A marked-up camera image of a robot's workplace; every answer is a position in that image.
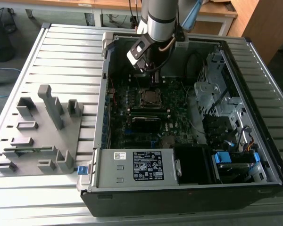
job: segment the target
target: table leg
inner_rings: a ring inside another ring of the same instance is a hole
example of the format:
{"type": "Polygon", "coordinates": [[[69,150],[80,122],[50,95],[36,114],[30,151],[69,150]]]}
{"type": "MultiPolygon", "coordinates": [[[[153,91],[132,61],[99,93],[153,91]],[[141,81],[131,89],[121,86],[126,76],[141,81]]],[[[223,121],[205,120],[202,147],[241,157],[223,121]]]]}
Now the table leg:
{"type": "Polygon", "coordinates": [[[225,21],[223,22],[221,29],[219,31],[220,36],[227,36],[228,31],[230,30],[230,27],[232,25],[233,18],[232,17],[226,17],[225,21]]]}
{"type": "Polygon", "coordinates": [[[32,9],[26,9],[26,14],[28,18],[32,19],[33,18],[33,10],[32,9]]]}
{"type": "Polygon", "coordinates": [[[102,27],[102,11],[100,8],[94,8],[93,9],[93,15],[94,15],[94,22],[96,27],[102,27]]]}

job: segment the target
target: desk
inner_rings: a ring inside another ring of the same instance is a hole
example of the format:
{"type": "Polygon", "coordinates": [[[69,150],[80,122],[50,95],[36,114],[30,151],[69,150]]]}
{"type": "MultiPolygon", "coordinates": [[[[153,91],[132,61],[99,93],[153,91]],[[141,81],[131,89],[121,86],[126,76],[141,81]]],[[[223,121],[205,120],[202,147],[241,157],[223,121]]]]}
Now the desk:
{"type": "MultiPolygon", "coordinates": [[[[132,13],[136,15],[134,0],[131,0],[131,3],[132,13]]],[[[137,9],[139,15],[141,7],[142,5],[140,1],[138,1],[137,9]]],[[[102,26],[102,23],[97,24],[97,22],[101,22],[97,18],[100,18],[102,14],[131,15],[128,0],[94,0],[93,12],[96,26],[102,26]]],[[[237,16],[237,12],[229,11],[224,3],[208,2],[201,7],[197,21],[221,23],[222,25],[218,35],[225,36],[237,16]]]]}
{"type": "MultiPolygon", "coordinates": [[[[136,15],[134,0],[131,2],[136,15]]],[[[127,0],[0,0],[0,7],[93,13],[97,27],[102,26],[102,14],[131,15],[127,0]]],[[[138,1],[139,15],[141,7],[138,1]]],[[[237,16],[237,12],[229,11],[223,3],[209,2],[201,7],[197,21],[221,23],[218,34],[227,35],[237,16]]]]}

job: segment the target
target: blue latch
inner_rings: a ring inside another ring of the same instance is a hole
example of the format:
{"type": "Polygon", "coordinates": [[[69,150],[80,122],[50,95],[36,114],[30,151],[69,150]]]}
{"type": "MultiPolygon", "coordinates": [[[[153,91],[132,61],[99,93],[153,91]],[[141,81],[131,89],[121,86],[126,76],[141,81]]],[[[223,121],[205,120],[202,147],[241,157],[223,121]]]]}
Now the blue latch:
{"type": "Polygon", "coordinates": [[[88,175],[88,166],[79,166],[77,168],[78,175],[88,175]]]}
{"type": "Polygon", "coordinates": [[[255,157],[256,162],[260,161],[260,156],[257,152],[254,153],[254,157],[255,157]]]}
{"type": "Polygon", "coordinates": [[[217,152],[214,154],[216,163],[231,163],[231,157],[228,152],[217,152]]]}

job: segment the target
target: warning label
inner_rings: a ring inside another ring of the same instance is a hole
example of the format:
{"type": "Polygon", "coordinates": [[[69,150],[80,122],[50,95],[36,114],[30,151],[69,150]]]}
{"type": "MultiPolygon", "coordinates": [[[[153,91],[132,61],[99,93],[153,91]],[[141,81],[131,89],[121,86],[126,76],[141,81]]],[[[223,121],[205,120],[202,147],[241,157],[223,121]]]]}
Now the warning label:
{"type": "Polygon", "coordinates": [[[133,152],[135,181],[164,180],[161,152],[133,152]]]}

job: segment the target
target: metal slats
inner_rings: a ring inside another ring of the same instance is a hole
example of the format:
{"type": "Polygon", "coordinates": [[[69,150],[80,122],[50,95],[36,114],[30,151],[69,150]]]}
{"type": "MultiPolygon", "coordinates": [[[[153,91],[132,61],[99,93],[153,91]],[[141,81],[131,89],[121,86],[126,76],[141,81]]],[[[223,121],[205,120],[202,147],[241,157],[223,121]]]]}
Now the metal slats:
{"type": "Polygon", "coordinates": [[[87,77],[76,75],[56,75],[56,74],[30,74],[26,78],[28,83],[47,83],[47,84],[76,84],[76,85],[100,85],[100,77],[87,77]]]}
{"type": "MultiPolygon", "coordinates": [[[[25,78],[19,85],[18,95],[11,104],[14,106],[20,96],[33,96],[34,100],[41,101],[36,95],[36,90],[40,84],[50,84],[61,102],[66,102],[68,99],[77,99],[84,103],[76,166],[80,164],[80,161],[92,158],[98,90],[101,81],[100,68],[97,64],[103,61],[101,38],[104,31],[119,32],[120,30],[52,24],[48,32],[41,35],[42,46],[40,46],[40,51],[35,53],[33,61],[28,65],[25,78]]],[[[246,63],[251,63],[250,65],[254,67],[257,64],[257,59],[244,39],[197,34],[193,34],[191,37],[226,40],[240,66],[245,66],[241,68],[241,72],[248,84],[256,86],[254,83],[261,85],[269,82],[260,65],[257,68],[247,67],[246,63]]],[[[278,149],[283,153],[283,117],[280,116],[283,115],[281,110],[283,106],[279,104],[281,103],[280,97],[274,92],[274,89],[252,90],[251,92],[256,96],[255,101],[261,111],[280,109],[280,111],[274,112],[276,113],[274,117],[264,117],[264,120],[272,130],[271,133],[275,135],[274,141],[278,149]]],[[[15,123],[17,116],[12,115],[12,113],[17,113],[17,110],[13,107],[8,110],[8,119],[6,119],[4,126],[15,123]]],[[[4,128],[1,129],[0,138],[5,135],[4,128]]],[[[280,197],[261,200],[239,211],[231,210],[191,215],[156,215],[134,219],[100,219],[94,218],[86,208],[80,198],[80,193],[76,189],[76,182],[76,172],[69,175],[42,176],[41,178],[40,176],[0,178],[0,218],[8,219],[4,222],[5,224],[16,225],[90,225],[93,223],[125,225],[126,223],[177,223],[178,221],[200,219],[216,220],[217,218],[283,214],[283,198],[280,197]]]]}
{"type": "MultiPolygon", "coordinates": [[[[22,92],[37,93],[41,84],[25,84],[22,92]]],[[[68,84],[51,84],[52,93],[64,94],[84,94],[84,95],[98,95],[100,93],[99,86],[83,86],[83,85],[68,85],[68,84]]]]}
{"type": "Polygon", "coordinates": [[[73,52],[73,53],[102,53],[100,47],[42,45],[41,51],[73,52]]]}
{"type": "Polygon", "coordinates": [[[58,75],[82,75],[82,76],[102,76],[102,70],[93,68],[75,68],[75,67],[51,67],[51,66],[33,66],[30,70],[33,74],[58,74],[58,75]]]}
{"type": "Polygon", "coordinates": [[[64,52],[53,52],[53,51],[39,52],[38,58],[103,61],[103,57],[101,56],[101,54],[94,54],[94,53],[67,53],[65,54],[64,52]]]}
{"type": "Polygon", "coordinates": [[[84,67],[84,68],[100,68],[103,67],[102,61],[89,60],[64,60],[64,59],[42,59],[38,58],[34,62],[36,66],[55,66],[55,67],[84,67]]]}
{"type": "Polygon", "coordinates": [[[235,60],[277,148],[283,153],[283,101],[281,95],[275,91],[272,78],[268,78],[268,73],[263,70],[264,66],[260,64],[260,60],[253,52],[250,55],[249,52],[236,49],[236,46],[231,49],[235,60]]]}
{"type": "Polygon", "coordinates": [[[90,35],[90,34],[65,34],[65,33],[55,33],[49,32],[46,35],[46,38],[53,39],[75,39],[75,40],[92,40],[92,41],[101,41],[102,36],[100,35],[90,35]]]}
{"type": "Polygon", "coordinates": [[[64,45],[64,46],[93,46],[93,47],[101,46],[100,41],[51,39],[51,38],[46,38],[43,44],[64,45]]]}

